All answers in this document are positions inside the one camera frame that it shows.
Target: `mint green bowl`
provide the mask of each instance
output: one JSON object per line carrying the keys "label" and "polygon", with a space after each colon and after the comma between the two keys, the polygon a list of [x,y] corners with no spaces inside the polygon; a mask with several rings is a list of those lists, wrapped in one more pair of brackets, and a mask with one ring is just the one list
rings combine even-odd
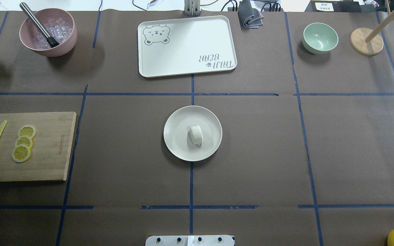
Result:
{"label": "mint green bowl", "polygon": [[303,30],[303,46],[313,54],[330,52],[338,44],[335,30],[324,23],[311,23]]}

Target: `white tray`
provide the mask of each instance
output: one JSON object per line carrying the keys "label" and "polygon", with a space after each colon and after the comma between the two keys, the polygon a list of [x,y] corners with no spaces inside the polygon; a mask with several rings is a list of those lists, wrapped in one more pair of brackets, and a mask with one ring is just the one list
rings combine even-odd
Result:
{"label": "white tray", "polygon": [[146,78],[227,71],[237,64],[225,16],[142,22],[138,58],[139,73]]}

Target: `metal bracket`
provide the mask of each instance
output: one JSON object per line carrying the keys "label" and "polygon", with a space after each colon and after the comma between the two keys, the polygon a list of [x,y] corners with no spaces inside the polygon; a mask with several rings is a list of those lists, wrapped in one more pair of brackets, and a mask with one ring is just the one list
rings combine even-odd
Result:
{"label": "metal bracket", "polygon": [[235,246],[231,235],[149,236],[145,246]]}
{"label": "metal bracket", "polygon": [[200,0],[185,0],[185,15],[199,16],[200,12]]}

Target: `wooden cutting board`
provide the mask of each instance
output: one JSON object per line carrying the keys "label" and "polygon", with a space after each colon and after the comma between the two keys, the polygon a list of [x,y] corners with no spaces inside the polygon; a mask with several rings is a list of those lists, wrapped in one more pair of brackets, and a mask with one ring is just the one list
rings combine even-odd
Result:
{"label": "wooden cutting board", "polygon": [[[74,138],[75,112],[38,112],[0,114],[7,124],[0,138],[0,182],[65,181]],[[11,155],[17,133],[24,125],[36,128],[31,157],[15,162]]]}

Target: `pink bowl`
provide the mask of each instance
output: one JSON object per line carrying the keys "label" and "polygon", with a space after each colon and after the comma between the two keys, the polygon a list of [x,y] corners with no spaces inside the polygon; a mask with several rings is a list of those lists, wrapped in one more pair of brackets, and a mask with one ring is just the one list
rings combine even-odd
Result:
{"label": "pink bowl", "polygon": [[67,11],[50,8],[37,11],[34,13],[34,15],[39,19],[40,22],[42,22],[43,25],[48,23],[50,19],[56,20],[61,17],[67,23],[72,24],[73,29],[68,39],[58,46],[49,48],[47,50],[36,50],[33,45],[33,38],[36,36],[38,30],[36,26],[34,26],[33,22],[27,18],[24,23],[22,23],[21,29],[19,30],[19,38],[27,48],[38,53],[39,55],[46,57],[63,56],[72,50],[72,48],[75,46],[75,42],[77,42],[77,28],[75,27],[74,19]]}

